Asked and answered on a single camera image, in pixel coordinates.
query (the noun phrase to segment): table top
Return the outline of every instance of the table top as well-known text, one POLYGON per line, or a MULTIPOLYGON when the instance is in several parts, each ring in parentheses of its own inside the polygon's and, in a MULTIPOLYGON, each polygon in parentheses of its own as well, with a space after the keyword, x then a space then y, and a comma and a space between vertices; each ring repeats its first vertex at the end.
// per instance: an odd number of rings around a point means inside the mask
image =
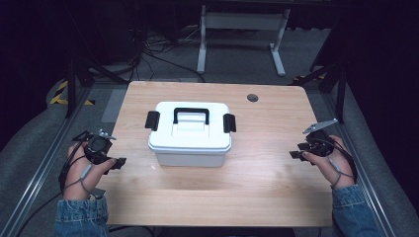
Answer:
POLYGON ((109 155, 126 157, 104 176, 109 224, 330 226, 332 195, 315 166, 292 159, 316 122, 300 87, 131 82, 109 155), (249 102, 255 94, 259 100, 249 102), (237 132, 222 167, 160 166, 148 147, 148 111, 162 101, 225 103, 237 132))

